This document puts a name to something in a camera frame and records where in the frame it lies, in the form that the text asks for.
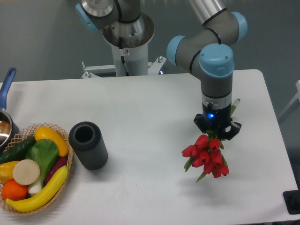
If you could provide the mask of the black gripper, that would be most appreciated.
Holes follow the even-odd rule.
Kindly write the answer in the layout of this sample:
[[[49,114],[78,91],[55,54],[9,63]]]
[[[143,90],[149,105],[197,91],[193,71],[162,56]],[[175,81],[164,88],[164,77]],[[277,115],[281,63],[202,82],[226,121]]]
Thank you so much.
[[[210,131],[220,136],[221,140],[231,140],[239,132],[242,125],[234,122],[231,117],[232,99],[223,98],[202,98],[202,113],[197,114],[194,123],[204,134]]]

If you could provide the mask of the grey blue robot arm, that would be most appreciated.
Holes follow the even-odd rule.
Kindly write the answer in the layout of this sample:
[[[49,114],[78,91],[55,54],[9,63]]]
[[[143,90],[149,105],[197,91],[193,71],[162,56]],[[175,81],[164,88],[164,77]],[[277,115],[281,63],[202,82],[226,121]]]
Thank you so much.
[[[220,0],[193,0],[203,30],[194,37],[175,36],[167,59],[201,81],[202,113],[198,128],[231,140],[241,128],[231,115],[234,59],[231,45],[248,31],[243,15],[229,12]],[[154,24],[138,0],[81,0],[75,10],[90,32],[102,31],[112,48],[117,76],[149,75],[148,44]]]

